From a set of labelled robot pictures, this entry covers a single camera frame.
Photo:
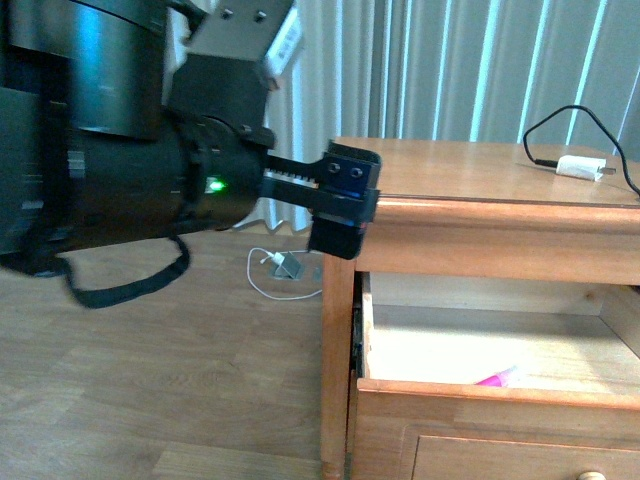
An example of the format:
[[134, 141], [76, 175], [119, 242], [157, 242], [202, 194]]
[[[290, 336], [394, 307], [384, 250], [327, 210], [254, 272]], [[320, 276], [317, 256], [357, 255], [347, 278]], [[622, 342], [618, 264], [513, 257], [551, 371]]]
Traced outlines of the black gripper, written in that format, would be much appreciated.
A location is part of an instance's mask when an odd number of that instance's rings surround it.
[[[273, 137], [243, 138], [229, 125], [207, 118], [176, 120], [174, 127], [184, 163], [175, 230], [222, 231], [243, 221], [261, 196]], [[309, 250], [346, 260], [359, 255], [375, 217], [381, 166], [376, 152], [329, 142], [320, 184], [341, 194], [315, 194], [309, 206]]]

